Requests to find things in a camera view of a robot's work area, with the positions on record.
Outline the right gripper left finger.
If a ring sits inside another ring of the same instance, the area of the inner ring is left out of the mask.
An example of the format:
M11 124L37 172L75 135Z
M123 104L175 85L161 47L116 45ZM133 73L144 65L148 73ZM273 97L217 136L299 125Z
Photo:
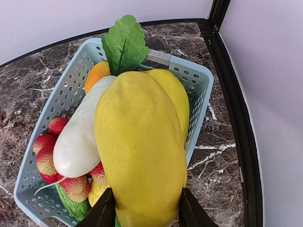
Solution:
M87 216L76 227L114 227L116 219L115 199L107 188Z

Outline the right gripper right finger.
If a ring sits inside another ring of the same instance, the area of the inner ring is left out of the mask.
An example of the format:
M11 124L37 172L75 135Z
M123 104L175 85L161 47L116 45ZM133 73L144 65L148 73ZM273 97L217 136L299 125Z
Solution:
M218 227L188 188L182 189L178 216L180 227Z

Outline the yellow toy mango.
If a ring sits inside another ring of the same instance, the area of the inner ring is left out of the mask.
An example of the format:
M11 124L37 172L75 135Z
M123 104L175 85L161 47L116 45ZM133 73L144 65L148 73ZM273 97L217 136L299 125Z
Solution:
M117 76L95 111L95 139L124 227L167 227L187 181L176 108L143 72Z

